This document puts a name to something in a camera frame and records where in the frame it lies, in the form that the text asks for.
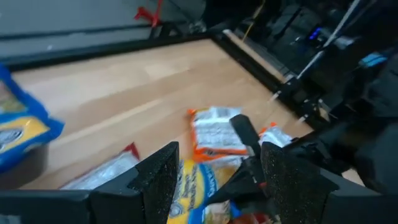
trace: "plastic wrapper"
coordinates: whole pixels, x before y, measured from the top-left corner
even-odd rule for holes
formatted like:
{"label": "plastic wrapper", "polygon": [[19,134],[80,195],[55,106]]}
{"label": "plastic wrapper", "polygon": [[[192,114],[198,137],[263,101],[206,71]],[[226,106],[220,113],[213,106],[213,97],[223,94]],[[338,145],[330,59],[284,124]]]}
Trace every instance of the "plastic wrapper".
{"label": "plastic wrapper", "polygon": [[226,156],[205,163],[180,161],[167,223],[227,224],[231,218],[239,216],[239,211],[229,201],[207,207],[203,204],[237,171],[243,157]]}
{"label": "plastic wrapper", "polygon": [[247,154],[245,145],[229,123],[229,119],[241,113],[240,108],[212,106],[188,113],[194,154]]}
{"label": "plastic wrapper", "polygon": [[121,175],[139,163],[134,143],[116,157],[70,181],[62,190],[92,190]]}
{"label": "plastic wrapper", "polygon": [[63,123],[24,92],[0,65],[0,172],[18,164],[27,152],[57,138]]}
{"label": "plastic wrapper", "polygon": [[259,143],[263,142],[271,142],[279,147],[284,147],[292,142],[292,137],[284,133],[276,123],[271,123],[269,128],[264,128],[260,132]]}

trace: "blue snack bag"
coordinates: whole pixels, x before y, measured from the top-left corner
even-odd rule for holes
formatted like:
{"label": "blue snack bag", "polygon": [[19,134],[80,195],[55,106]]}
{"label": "blue snack bag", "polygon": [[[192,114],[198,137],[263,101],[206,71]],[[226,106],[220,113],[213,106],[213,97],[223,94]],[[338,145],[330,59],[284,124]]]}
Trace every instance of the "blue snack bag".
{"label": "blue snack bag", "polygon": [[61,135],[64,124],[49,118],[0,65],[0,173],[18,164],[28,151]]}

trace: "yellow snack bag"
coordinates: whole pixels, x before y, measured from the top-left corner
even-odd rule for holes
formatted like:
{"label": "yellow snack bag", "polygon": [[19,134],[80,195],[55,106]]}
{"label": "yellow snack bag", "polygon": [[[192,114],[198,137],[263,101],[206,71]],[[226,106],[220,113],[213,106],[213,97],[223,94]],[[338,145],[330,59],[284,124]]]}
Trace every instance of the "yellow snack bag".
{"label": "yellow snack bag", "polygon": [[29,150],[58,137],[63,123],[24,92],[0,66],[0,173],[23,160]]}
{"label": "yellow snack bag", "polygon": [[241,165],[242,158],[226,156],[204,163],[181,160],[167,223],[227,224],[232,216],[229,201],[207,207],[203,204],[227,183]]}

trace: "wooden table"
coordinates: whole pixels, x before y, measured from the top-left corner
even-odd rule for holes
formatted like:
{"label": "wooden table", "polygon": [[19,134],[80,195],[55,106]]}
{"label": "wooden table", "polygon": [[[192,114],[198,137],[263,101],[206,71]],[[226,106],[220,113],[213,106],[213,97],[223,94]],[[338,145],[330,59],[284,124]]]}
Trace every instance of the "wooden table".
{"label": "wooden table", "polygon": [[132,142],[142,159],[170,141],[189,158],[189,108],[239,106],[257,130],[276,122],[295,137],[311,131],[269,102],[272,93],[210,40],[26,70],[14,78],[66,123],[49,145],[45,172],[23,189],[56,189]]}

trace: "white cable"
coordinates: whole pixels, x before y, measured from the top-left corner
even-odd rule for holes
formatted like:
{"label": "white cable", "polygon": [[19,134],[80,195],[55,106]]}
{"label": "white cable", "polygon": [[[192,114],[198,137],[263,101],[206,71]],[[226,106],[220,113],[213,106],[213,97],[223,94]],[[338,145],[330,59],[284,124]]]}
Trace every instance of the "white cable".
{"label": "white cable", "polygon": [[[329,46],[329,44],[335,39],[337,33],[340,31],[340,29],[343,27],[344,23],[348,20],[349,16],[353,13],[354,9],[356,6],[358,6],[359,2],[361,0],[354,0],[354,2],[351,4],[349,9],[347,10],[346,14],[343,16],[341,19],[340,23],[337,25],[335,31],[329,36],[329,39],[326,41],[325,44],[323,44],[322,48],[325,48]],[[324,50],[319,51],[314,58],[311,59],[310,63],[300,72],[300,74],[297,76],[297,79],[301,78],[301,76],[323,55]]]}

